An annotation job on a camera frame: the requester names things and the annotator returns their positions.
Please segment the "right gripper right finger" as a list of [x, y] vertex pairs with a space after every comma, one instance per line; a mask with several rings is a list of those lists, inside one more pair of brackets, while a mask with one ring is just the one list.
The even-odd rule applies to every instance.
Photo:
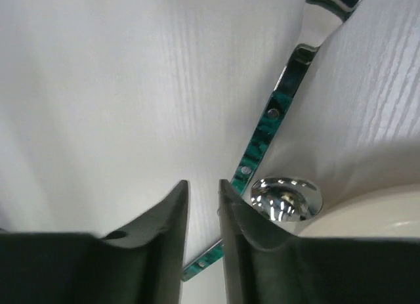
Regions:
[[219, 182], [229, 303], [418, 303], [414, 238], [301, 238]]

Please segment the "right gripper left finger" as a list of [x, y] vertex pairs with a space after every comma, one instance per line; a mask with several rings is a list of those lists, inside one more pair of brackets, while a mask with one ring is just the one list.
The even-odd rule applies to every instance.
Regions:
[[102, 238], [1, 233], [2, 303], [178, 303], [189, 184]]

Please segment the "green handled spoon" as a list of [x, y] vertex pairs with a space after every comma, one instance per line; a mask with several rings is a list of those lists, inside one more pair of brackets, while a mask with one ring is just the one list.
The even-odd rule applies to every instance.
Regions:
[[[255, 181], [246, 201], [263, 217], [280, 226], [313, 219], [323, 208], [319, 187], [310, 181], [292, 177], [266, 177]], [[189, 281], [223, 257], [222, 239], [182, 271], [182, 281]]]

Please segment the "green handled fork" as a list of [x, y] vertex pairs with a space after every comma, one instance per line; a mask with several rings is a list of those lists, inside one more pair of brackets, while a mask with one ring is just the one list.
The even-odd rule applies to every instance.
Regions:
[[362, 0], [305, 0], [297, 44], [272, 91], [231, 184], [245, 193], [274, 139], [309, 66], [326, 39], [354, 13]]

